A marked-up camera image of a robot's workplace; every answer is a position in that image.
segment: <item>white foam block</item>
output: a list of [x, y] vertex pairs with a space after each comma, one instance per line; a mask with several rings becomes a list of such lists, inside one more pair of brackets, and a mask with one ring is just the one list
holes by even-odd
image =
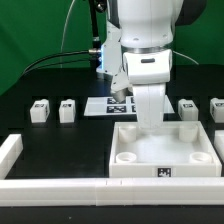
[[59, 108], [60, 123], [73, 123], [75, 120], [75, 101], [61, 101]]
[[9, 135], [0, 147], [0, 179], [4, 179], [23, 150], [20, 134]]
[[32, 123], [44, 123], [46, 122], [48, 115], [50, 114], [50, 106], [48, 100], [35, 101], [30, 109], [30, 116]]
[[178, 102], [178, 113], [182, 121], [198, 121], [198, 108], [192, 100], [180, 100]]
[[224, 99], [211, 99], [210, 113], [216, 123], [224, 123]]

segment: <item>black cable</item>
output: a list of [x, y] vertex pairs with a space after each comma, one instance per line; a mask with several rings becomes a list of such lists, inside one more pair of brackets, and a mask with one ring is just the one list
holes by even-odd
[[70, 63], [75, 63], [75, 62], [85, 62], [85, 61], [90, 61], [89, 58], [84, 58], [84, 59], [80, 59], [80, 60], [73, 60], [73, 61], [64, 61], [64, 62], [55, 62], [55, 63], [51, 63], [51, 64], [46, 64], [46, 65], [42, 65], [42, 66], [38, 66], [32, 69], [27, 70], [26, 72], [23, 72], [22, 75], [20, 76], [20, 79], [24, 76], [26, 76], [28, 73], [37, 70], [37, 69], [41, 69], [41, 68], [45, 68], [45, 67], [50, 67], [53, 65], [61, 65], [61, 64], [70, 64]]
[[43, 58], [36, 60], [32, 64], [30, 64], [28, 67], [26, 67], [26, 69], [23, 71], [22, 75], [24, 73], [26, 73], [28, 70], [30, 70], [31, 68], [33, 68], [35, 65], [37, 65], [43, 61], [46, 61], [46, 60], [49, 60], [52, 58], [67, 57], [67, 56], [80, 55], [80, 54], [89, 54], [89, 51], [73, 51], [73, 52], [57, 53], [57, 54], [45, 56]]
[[99, 37], [94, 0], [89, 0], [93, 37]]

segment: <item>white box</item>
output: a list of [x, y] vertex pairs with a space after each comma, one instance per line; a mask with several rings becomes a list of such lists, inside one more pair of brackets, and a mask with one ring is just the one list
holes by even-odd
[[192, 100], [180, 100], [178, 113], [182, 121], [198, 121], [198, 108]]
[[61, 101], [59, 108], [60, 123], [73, 123], [75, 120], [75, 101]]
[[50, 114], [50, 107], [48, 100], [35, 101], [30, 109], [30, 116], [32, 123], [44, 123], [46, 122]]
[[211, 99], [210, 113], [216, 123], [224, 123], [224, 99]]
[[151, 133], [135, 122], [115, 123], [110, 177], [220, 177], [221, 169], [200, 122], [164, 122]]
[[0, 180], [5, 179], [23, 150], [20, 134], [12, 134], [0, 147]]

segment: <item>white cube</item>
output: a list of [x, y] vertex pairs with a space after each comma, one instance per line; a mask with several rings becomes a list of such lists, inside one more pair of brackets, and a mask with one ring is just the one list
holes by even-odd
[[30, 116], [32, 123], [44, 123], [46, 122], [50, 114], [50, 107], [48, 100], [35, 101], [30, 109]]
[[61, 101], [59, 108], [60, 123], [73, 123], [75, 121], [75, 101]]
[[178, 113], [182, 121], [198, 121], [198, 108], [192, 100], [180, 100]]
[[210, 113], [216, 123], [224, 123], [224, 99], [211, 99]]

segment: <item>small white block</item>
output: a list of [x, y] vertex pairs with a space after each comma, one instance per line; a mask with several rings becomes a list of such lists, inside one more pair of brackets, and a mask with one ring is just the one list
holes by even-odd
[[192, 100], [180, 100], [178, 113], [182, 121], [198, 121], [198, 108]]
[[211, 99], [210, 113], [216, 123], [224, 123], [224, 99]]
[[44, 123], [50, 114], [50, 107], [48, 100], [35, 101], [30, 109], [30, 116], [32, 123]]
[[9, 135], [0, 147], [0, 180], [3, 180], [23, 150], [20, 134]]
[[215, 131], [215, 148], [224, 162], [224, 130]]
[[60, 123], [73, 123], [75, 120], [75, 101], [61, 101], [59, 108]]

